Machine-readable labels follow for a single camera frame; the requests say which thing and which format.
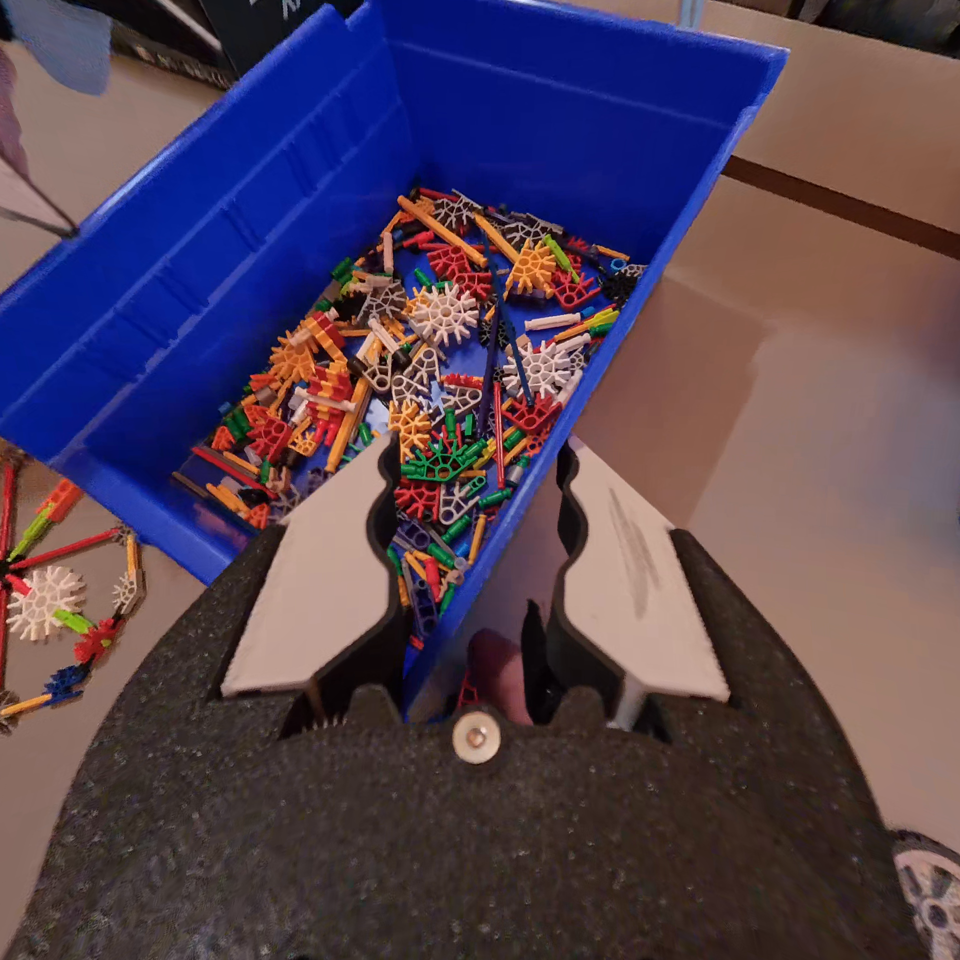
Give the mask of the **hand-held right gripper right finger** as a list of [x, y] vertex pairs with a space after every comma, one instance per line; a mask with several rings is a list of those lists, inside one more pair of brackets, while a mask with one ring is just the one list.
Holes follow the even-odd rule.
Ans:
[[727, 704], [730, 686], [678, 555], [680, 530], [580, 438], [557, 460], [566, 558], [549, 613], [549, 668], [633, 730], [652, 694]]

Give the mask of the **pile of colourful toy pieces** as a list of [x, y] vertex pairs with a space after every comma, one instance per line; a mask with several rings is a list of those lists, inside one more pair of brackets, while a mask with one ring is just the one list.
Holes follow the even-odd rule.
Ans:
[[254, 534], [398, 438], [388, 548], [409, 659], [462, 594], [646, 265], [463, 194], [416, 189], [227, 395], [171, 479]]

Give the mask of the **person's right hand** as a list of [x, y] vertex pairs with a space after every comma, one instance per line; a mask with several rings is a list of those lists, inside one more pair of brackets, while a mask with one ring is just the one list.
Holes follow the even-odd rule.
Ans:
[[521, 646], [496, 630], [478, 630], [467, 646], [468, 668], [479, 699], [520, 726], [533, 726], [525, 698]]

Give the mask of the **person's left hand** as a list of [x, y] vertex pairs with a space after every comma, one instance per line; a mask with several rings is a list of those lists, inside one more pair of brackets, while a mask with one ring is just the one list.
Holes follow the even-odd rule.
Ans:
[[21, 142], [22, 130], [14, 105], [17, 80], [16, 66], [1, 50], [1, 154], [21, 177], [29, 180], [28, 159]]

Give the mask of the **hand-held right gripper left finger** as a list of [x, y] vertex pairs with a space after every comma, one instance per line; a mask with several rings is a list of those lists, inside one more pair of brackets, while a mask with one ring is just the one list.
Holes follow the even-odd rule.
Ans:
[[387, 553], [400, 468], [400, 437], [384, 433], [281, 522], [222, 699], [304, 694], [318, 716], [347, 716], [377, 689], [401, 715], [409, 612]]

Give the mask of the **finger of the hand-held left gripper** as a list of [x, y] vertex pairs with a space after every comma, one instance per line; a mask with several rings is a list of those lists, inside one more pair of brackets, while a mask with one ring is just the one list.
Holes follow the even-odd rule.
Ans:
[[1, 159], [1, 216], [11, 222], [37, 227], [58, 238], [72, 238], [78, 234], [78, 224], [6, 159]]

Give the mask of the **colourful toy car model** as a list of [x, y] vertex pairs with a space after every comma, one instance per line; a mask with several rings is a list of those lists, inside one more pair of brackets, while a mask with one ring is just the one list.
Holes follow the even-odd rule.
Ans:
[[959, 958], [959, 853], [910, 830], [893, 832], [894, 868], [930, 959]]

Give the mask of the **black box with white print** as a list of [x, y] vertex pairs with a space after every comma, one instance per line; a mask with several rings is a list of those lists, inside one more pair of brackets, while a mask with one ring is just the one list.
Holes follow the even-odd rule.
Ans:
[[360, 1], [121, 2], [113, 53], [228, 90], [325, 6], [348, 19]]

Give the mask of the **colourful spoked wheel model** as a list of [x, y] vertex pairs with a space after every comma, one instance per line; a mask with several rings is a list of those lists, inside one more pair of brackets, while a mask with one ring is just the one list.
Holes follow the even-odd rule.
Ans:
[[[101, 533], [90, 534], [54, 549], [39, 551], [43, 541], [61, 526], [82, 500], [83, 491], [73, 482], [60, 479], [40, 502], [35, 513], [18, 534], [18, 481], [26, 454], [6, 440], [2, 441], [2, 520], [1, 520], [1, 732], [12, 735], [26, 716], [53, 710], [79, 700], [92, 674], [114, 651], [129, 621], [146, 595], [146, 573], [138, 535], [126, 525], [114, 525]], [[115, 583], [109, 615], [90, 618], [85, 614], [87, 586], [82, 575], [64, 560], [75, 558], [95, 547], [121, 546], [125, 569]], [[102, 619], [124, 618], [111, 650], [95, 666], [78, 665], [74, 645], [80, 635]], [[72, 658], [43, 684], [42, 691], [22, 699], [7, 685], [7, 661], [11, 638], [38, 644], [67, 633], [73, 641]]]

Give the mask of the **blue bin with toy pieces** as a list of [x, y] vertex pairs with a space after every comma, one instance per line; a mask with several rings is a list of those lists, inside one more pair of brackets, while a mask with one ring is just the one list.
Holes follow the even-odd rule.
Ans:
[[309, 16], [2, 294], [2, 437], [209, 585], [247, 534], [169, 476], [415, 181], [544, 216], [648, 266], [425, 684], [522, 525], [786, 50], [546, 2], [365, 2]]

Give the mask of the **red clip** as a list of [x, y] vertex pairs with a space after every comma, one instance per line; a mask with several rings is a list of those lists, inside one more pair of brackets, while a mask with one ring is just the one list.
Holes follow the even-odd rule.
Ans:
[[74, 658], [79, 666], [93, 667], [108, 654], [125, 624], [123, 617], [106, 618], [93, 624], [79, 636], [74, 645]]

